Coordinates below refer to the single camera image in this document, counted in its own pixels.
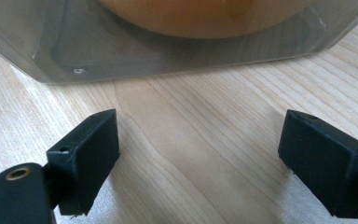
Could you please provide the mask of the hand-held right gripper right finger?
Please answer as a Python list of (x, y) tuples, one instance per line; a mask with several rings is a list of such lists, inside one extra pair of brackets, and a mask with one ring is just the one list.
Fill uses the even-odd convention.
[(280, 159), (330, 215), (358, 218), (358, 140), (310, 114), (286, 112)]

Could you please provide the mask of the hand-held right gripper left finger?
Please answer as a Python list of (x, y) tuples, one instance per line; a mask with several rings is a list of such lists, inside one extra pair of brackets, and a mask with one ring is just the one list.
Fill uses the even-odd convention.
[(47, 151), (47, 158), (52, 205), (64, 216), (86, 215), (119, 158), (116, 111), (87, 117)]

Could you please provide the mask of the clear plastic storage box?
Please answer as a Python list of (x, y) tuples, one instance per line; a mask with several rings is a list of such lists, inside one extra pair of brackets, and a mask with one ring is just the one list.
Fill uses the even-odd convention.
[(0, 56), (41, 83), (77, 83), (301, 57), (357, 24), (358, 0), (311, 0), (270, 28), (199, 39), (148, 31), (98, 0), (0, 0)]

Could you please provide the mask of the orange plush toy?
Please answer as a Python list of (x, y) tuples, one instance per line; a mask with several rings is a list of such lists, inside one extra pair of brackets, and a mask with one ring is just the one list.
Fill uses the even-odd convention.
[(98, 0), (146, 30), (188, 38), (226, 38), (290, 19), (313, 0)]

